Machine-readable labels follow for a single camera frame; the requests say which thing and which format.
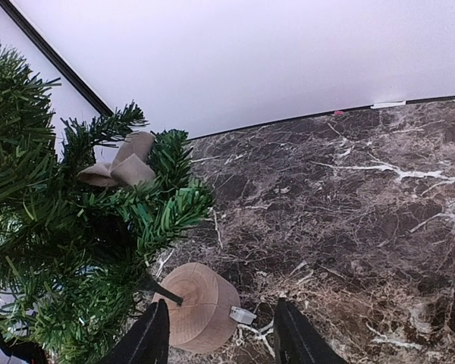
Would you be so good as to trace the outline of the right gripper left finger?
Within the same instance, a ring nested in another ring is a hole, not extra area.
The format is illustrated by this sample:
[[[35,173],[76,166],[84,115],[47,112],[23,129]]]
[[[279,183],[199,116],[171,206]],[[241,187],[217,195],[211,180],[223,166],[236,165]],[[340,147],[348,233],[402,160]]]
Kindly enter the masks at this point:
[[[168,363],[170,321],[163,299],[152,303],[99,364]]]

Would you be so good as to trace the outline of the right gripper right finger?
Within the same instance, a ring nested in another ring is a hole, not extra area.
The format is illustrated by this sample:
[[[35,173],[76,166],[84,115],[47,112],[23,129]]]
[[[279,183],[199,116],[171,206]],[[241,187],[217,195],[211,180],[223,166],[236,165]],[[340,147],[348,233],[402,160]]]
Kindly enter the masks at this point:
[[[347,364],[334,352],[298,308],[279,298],[274,316],[275,362],[297,364]]]

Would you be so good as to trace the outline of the white tape piece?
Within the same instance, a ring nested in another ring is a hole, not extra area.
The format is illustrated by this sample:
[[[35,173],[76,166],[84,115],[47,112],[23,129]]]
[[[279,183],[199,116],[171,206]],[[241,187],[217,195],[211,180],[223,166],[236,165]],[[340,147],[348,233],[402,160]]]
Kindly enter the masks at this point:
[[[383,108],[393,108],[399,106],[405,106],[406,100],[398,102],[379,102],[370,106],[370,109],[383,109]]]

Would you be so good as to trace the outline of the tan wooden ornaments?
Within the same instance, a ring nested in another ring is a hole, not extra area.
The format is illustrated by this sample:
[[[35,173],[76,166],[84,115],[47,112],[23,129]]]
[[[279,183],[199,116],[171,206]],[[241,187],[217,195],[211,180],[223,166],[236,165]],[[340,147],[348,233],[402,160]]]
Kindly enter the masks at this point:
[[[146,164],[154,142],[151,133],[130,133],[112,162],[95,163],[83,169],[78,180],[96,187],[136,186],[154,180],[155,172]]]

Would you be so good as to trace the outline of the black frame post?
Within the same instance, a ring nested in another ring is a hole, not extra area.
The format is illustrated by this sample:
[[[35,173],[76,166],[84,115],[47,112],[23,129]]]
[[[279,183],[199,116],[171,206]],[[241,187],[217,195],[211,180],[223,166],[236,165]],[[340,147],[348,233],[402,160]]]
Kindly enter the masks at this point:
[[[79,74],[58,54],[51,44],[26,19],[25,15],[9,0],[0,0],[0,8],[14,22],[20,31],[42,53],[52,66],[72,87],[102,116],[112,116],[113,111]]]

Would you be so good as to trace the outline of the white battery box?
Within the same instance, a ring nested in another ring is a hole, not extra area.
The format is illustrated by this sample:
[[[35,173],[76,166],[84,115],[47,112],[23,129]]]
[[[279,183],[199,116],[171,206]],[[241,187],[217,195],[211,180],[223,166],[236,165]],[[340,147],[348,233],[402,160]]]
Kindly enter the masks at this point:
[[[232,306],[230,311],[230,318],[235,322],[243,325],[251,325],[257,318],[257,315],[250,312],[249,310],[242,309],[237,306]]]

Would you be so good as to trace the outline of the small green christmas tree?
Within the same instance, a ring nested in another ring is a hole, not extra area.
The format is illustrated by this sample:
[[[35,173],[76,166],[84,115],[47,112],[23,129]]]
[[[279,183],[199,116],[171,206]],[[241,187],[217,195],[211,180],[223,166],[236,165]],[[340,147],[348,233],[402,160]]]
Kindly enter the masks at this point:
[[[191,174],[188,135],[152,133],[155,179],[96,187],[78,180],[110,163],[126,136],[146,132],[131,103],[112,116],[64,122],[57,151],[50,91],[25,58],[0,46],[0,332],[40,345],[60,363],[99,363],[122,338],[140,294],[165,300],[170,343],[210,353],[234,334],[234,287],[199,263],[151,276],[157,254],[204,221],[209,188]]]

